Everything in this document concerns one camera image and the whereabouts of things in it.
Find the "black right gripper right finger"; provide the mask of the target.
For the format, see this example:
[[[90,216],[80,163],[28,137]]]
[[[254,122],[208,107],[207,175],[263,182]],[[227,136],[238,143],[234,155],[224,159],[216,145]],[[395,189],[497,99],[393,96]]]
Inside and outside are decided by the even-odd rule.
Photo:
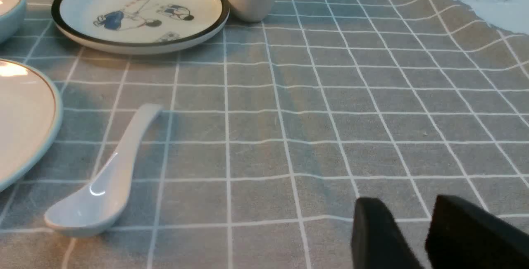
[[[425,241],[433,269],[527,269],[529,237],[455,195],[436,197]]]

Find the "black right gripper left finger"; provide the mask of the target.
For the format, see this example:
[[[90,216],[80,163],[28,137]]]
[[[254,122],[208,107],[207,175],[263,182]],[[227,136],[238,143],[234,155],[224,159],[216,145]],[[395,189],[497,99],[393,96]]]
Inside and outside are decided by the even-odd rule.
[[[351,253],[354,269],[421,269],[395,218],[380,199],[355,202]]]

